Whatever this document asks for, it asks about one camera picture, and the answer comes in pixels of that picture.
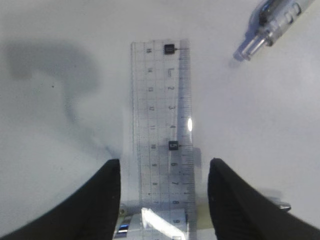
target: transparent pen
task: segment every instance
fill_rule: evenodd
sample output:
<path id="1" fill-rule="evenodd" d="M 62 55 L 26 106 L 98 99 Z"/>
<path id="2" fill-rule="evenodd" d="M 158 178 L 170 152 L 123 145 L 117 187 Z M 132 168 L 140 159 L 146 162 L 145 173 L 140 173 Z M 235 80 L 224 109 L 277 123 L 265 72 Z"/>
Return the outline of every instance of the transparent pen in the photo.
<path id="1" fill-rule="evenodd" d="M 255 37 L 240 51 L 245 60 L 262 47 L 272 46 L 310 6 L 314 0 L 268 0 L 258 14 Z"/>

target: printed number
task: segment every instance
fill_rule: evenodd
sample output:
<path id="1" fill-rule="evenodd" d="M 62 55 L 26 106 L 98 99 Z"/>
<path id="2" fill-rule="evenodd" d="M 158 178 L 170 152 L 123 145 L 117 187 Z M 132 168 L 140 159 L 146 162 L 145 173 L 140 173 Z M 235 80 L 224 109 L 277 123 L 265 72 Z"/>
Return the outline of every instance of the printed number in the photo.
<path id="1" fill-rule="evenodd" d="M 177 141 L 169 142 L 169 150 L 173 151 L 173 150 L 178 150 L 178 149 L 179 149 L 179 146 L 178 146 Z"/>
<path id="2" fill-rule="evenodd" d="M 172 71 L 175 70 L 174 68 L 169 68 L 168 69 L 168 77 L 171 78 L 172 76 Z"/>

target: ruler numbers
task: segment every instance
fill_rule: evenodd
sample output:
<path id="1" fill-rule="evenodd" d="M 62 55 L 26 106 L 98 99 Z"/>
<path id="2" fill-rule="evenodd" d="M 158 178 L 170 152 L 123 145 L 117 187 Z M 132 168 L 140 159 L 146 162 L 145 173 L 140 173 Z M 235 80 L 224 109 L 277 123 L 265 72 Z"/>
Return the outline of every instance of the ruler numbers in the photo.
<path id="1" fill-rule="evenodd" d="M 189 59 L 185 40 L 132 44 L 133 135 L 140 169 L 140 205 L 182 229 L 188 218 L 189 239 L 196 239 L 194 159 L 188 130 Z M 143 230 L 142 236 L 167 239 L 152 229 Z"/>

